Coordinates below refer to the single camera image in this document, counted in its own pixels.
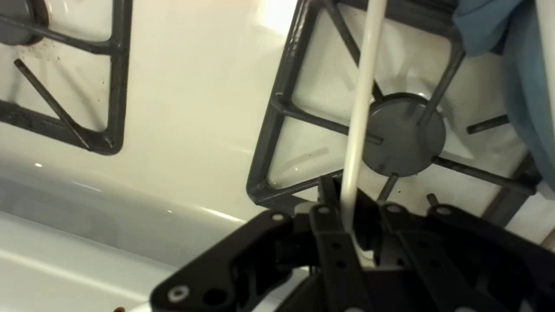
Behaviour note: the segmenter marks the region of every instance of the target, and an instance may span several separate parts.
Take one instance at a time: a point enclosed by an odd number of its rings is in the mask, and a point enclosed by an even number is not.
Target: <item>blue cloth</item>
[[[537,8],[528,0],[462,0],[453,20],[469,55],[490,52],[507,32],[504,95],[507,114],[555,188],[555,138]]]

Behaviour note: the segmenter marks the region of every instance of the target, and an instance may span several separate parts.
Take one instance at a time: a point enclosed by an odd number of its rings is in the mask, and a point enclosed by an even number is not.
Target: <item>white enamel surface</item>
[[[132,308],[172,268],[0,213],[2,310]]]
[[[110,34],[110,0],[48,3],[56,29]],[[136,0],[124,150],[98,156],[0,123],[0,208],[174,266],[205,251],[261,211],[245,183],[294,8],[296,0]],[[342,10],[361,38],[365,15]],[[0,97],[46,112],[13,65],[18,53],[77,119],[103,126],[108,58],[48,39],[0,46],[2,81],[9,81],[0,83]],[[448,55],[446,39],[387,20],[377,76],[387,93],[431,95]],[[465,133],[467,124],[504,110],[498,65],[495,55],[462,65],[443,107],[452,124],[446,154],[507,175],[524,152],[511,126]],[[356,76],[330,17],[322,15],[297,104],[348,124]],[[271,182],[289,185],[341,168],[346,145],[344,135],[289,119]],[[372,195],[384,180],[363,168],[361,185]],[[483,213],[498,188],[433,166],[403,178],[393,199],[424,213],[433,190]]]

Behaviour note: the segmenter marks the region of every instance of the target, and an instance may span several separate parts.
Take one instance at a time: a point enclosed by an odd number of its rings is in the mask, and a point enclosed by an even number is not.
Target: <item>burner cap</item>
[[[48,26],[48,6],[44,0],[0,0],[0,13]],[[27,29],[0,22],[0,43],[6,45],[34,45],[41,36]]]
[[[372,109],[370,133],[382,138],[368,140],[365,162],[381,175],[408,176],[429,168],[446,143],[446,124],[434,110],[429,124],[419,126],[427,98],[413,93],[394,93],[381,98]]]

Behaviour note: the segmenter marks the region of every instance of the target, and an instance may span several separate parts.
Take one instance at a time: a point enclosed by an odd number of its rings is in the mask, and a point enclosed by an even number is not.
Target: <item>metal screw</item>
[[[171,292],[169,292],[169,299],[171,299],[172,303],[181,303],[181,301],[185,301],[188,296],[190,296],[190,287],[185,286],[185,284],[172,287]]]
[[[323,214],[328,214],[330,208],[328,206],[322,206],[322,208],[318,208],[318,211],[323,213]]]
[[[351,306],[351,308],[346,308],[346,312],[365,312],[365,310],[360,306]]]
[[[285,216],[282,213],[276,213],[276,214],[273,214],[273,220],[282,221],[282,220],[285,220]]]
[[[391,206],[387,206],[387,211],[391,211],[391,213],[403,213],[403,208],[398,206],[398,204],[391,204]]]
[[[459,308],[455,308],[455,312],[478,312],[478,310],[471,308],[471,306],[459,306]]]
[[[438,211],[439,214],[453,214],[453,209],[452,209],[452,208],[446,208],[446,206],[438,208],[436,211]]]

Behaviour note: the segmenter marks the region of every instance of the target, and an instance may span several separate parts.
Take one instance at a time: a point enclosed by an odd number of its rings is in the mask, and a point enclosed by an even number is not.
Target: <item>white rod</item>
[[[381,46],[382,24],[387,0],[370,0],[365,20],[365,38],[361,46],[360,83],[351,116],[348,156],[342,182],[342,211],[346,230],[353,232],[354,204],[358,199],[363,149],[367,142],[368,114],[374,102],[374,81],[377,55]]]

